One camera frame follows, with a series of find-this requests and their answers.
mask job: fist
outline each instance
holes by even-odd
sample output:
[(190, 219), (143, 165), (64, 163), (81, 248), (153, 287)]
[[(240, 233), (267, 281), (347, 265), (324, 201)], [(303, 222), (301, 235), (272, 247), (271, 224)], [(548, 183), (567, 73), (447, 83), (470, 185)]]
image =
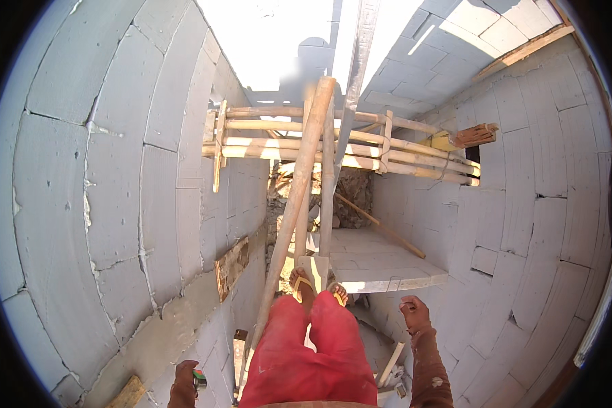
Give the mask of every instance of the fist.
[(170, 388), (168, 408), (192, 408), (195, 406), (197, 391), (192, 381), (192, 369), (198, 364), (198, 362), (193, 360), (184, 360), (177, 364), (175, 383)]
[(401, 298), (399, 310), (406, 320), (408, 333), (416, 332), (431, 327), (428, 307), (416, 296), (404, 296)]

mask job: foot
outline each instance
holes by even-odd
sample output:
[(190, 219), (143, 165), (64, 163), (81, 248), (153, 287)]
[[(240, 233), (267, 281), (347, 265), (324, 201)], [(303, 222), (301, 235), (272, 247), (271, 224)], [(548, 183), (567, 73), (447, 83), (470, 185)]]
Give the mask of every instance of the foot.
[(338, 282), (333, 282), (326, 288), (331, 294), (335, 295), (336, 293), (343, 300), (343, 306), (346, 306), (346, 301), (349, 299), (349, 295), (346, 292), (346, 289), (343, 285), (340, 285)]
[[(301, 276), (302, 278), (309, 280), (306, 271), (301, 266), (298, 266), (292, 270), (290, 273), (290, 287), (295, 289), (295, 283), (297, 283), (297, 278)], [(307, 285), (306, 283), (300, 283), (300, 286), (297, 288), (297, 299), (302, 301), (302, 306), (306, 315), (308, 316), (310, 313), (310, 309), (312, 308), (312, 301), (315, 300), (315, 292), (313, 289)]]

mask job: red pants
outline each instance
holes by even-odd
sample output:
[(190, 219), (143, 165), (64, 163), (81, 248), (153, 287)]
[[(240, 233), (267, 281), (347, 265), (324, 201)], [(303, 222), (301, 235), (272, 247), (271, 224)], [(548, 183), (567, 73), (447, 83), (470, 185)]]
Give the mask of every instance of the red pants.
[[(304, 346), (309, 323), (317, 353)], [(239, 408), (294, 401), (376, 405), (376, 395), (358, 323), (330, 292), (319, 293), (310, 316), (291, 296), (275, 300)]]

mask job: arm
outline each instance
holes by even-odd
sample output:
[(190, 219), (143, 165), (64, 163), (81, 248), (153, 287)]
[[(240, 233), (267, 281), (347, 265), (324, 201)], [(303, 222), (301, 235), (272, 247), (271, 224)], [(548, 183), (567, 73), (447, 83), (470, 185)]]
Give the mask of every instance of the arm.
[(168, 408), (194, 408), (197, 391), (193, 385), (192, 369), (198, 365), (193, 360), (184, 360), (175, 369), (175, 383), (170, 388)]
[(401, 298), (399, 310), (406, 320), (414, 366), (411, 408), (452, 408), (451, 385), (435, 342), (428, 307), (416, 296)]

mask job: dark opening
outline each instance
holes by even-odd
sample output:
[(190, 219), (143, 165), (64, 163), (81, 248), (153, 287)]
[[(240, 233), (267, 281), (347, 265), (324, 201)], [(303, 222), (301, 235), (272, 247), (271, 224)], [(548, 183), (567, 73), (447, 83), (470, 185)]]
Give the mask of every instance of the dark opening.
[[(480, 149), (478, 147), (479, 146), (472, 146), (470, 148), (466, 148), (465, 157), (469, 160), (475, 161), (476, 163), (480, 163)], [(475, 175), (468, 174), (468, 176), (480, 180), (480, 175), (476, 177)]]

